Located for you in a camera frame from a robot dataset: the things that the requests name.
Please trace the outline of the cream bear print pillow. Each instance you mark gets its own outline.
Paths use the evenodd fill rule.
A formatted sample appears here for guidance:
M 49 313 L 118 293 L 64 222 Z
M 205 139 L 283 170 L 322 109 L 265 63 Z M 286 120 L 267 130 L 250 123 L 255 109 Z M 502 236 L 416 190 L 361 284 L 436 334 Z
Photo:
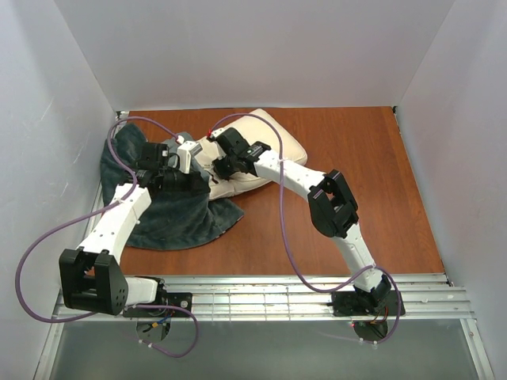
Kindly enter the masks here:
M 254 157 L 266 152 L 270 158 L 274 158 L 275 163 L 278 163 L 281 158 L 286 162 L 292 161 L 299 165 L 307 163 L 307 152 L 303 146 L 261 108 L 252 111 L 248 116 L 227 122 L 221 127 L 225 131 L 230 128 L 235 129 L 248 142 L 248 151 Z M 202 151 L 196 156 L 196 160 L 201 168 L 209 173 L 211 200 L 237 196 L 269 183 L 268 179 L 256 177 L 250 173 L 235 173 L 229 180 L 220 179 L 213 170 L 212 162 L 225 156 L 221 146 L 216 141 L 208 141 L 206 137 L 199 139 L 198 143 Z

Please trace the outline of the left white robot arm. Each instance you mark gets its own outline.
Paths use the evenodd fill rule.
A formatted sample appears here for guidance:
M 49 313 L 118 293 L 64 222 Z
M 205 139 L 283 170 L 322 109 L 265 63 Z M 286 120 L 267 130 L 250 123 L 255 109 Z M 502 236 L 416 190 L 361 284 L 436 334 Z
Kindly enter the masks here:
M 192 169 L 198 142 L 177 140 L 177 148 L 147 143 L 135 166 L 116 186 L 108 210 L 76 249 L 59 258 L 63 301 L 67 308 L 118 315 L 137 305 L 167 303 L 160 279 L 126 277 L 120 259 L 128 239 L 152 200 L 165 192 L 205 189 L 206 182 Z

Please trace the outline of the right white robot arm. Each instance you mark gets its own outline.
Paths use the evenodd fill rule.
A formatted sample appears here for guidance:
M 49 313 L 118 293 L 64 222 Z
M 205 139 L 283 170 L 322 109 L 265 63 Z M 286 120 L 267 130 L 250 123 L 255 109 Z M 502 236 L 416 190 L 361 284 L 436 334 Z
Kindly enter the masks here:
M 397 286 L 375 264 L 362 236 L 358 205 L 342 173 L 308 169 L 283 158 L 280 151 L 263 142 L 248 143 L 234 128 L 212 132 L 208 138 L 223 153 L 212 163 L 219 177 L 252 174 L 274 181 L 281 191 L 288 189 L 307 201 L 314 228 L 334 242 L 353 274 L 348 283 L 354 290 L 344 300 L 334 302 L 336 315 L 369 315 L 385 310 L 396 316 L 403 314 Z

